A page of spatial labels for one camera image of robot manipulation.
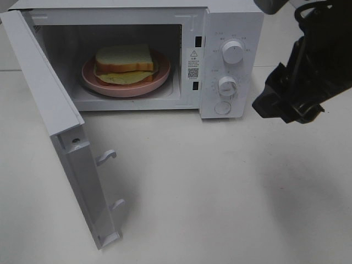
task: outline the pink plate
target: pink plate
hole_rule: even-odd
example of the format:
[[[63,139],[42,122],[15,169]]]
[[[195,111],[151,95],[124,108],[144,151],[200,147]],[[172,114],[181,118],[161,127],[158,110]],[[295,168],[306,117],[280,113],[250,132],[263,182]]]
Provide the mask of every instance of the pink plate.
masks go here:
[[[160,87],[170,73],[170,61],[163,54],[152,51],[152,56],[158,61],[159,71],[153,75],[153,81],[139,81],[127,85],[101,85],[93,73],[95,59],[88,60],[82,68],[82,77],[87,87],[102,95],[113,97],[134,97],[144,95]]]

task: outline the round button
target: round button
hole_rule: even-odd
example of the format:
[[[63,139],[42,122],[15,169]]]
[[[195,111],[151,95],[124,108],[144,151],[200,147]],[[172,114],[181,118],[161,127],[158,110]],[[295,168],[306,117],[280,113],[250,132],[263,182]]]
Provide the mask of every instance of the round button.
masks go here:
[[[217,114],[228,114],[231,111],[231,104],[228,102],[220,102],[215,105]]]
[[[239,63],[243,59],[244,45],[239,40],[228,40],[221,48],[224,61],[229,64]]]
[[[236,81],[229,76],[225,76],[219,80],[219,94],[225,97],[234,96],[237,92]]]

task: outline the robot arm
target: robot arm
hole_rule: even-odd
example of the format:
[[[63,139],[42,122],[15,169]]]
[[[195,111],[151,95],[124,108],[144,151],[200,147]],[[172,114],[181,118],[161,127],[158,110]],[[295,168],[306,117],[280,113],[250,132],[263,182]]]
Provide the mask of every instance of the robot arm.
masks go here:
[[[286,2],[255,0],[268,14]],[[324,112],[320,103],[352,86],[351,12],[351,0],[314,2],[296,10],[304,37],[294,43],[287,66],[279,64],[252,104],[261,117],[311,122]]]

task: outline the control panel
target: control panel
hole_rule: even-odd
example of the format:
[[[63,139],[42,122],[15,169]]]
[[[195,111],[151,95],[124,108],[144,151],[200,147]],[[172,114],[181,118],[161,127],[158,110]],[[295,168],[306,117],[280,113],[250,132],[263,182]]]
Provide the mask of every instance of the control panel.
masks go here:
[[[260,12],[208,14],[202,118],[243,115],[262,22]]]

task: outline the qr code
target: qr code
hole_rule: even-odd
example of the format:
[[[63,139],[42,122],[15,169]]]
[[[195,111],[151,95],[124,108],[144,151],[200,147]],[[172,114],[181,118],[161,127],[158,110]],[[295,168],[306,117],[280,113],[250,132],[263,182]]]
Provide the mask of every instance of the qr code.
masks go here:
[[[199,68],[188,68],[188,78],[198,78]]]

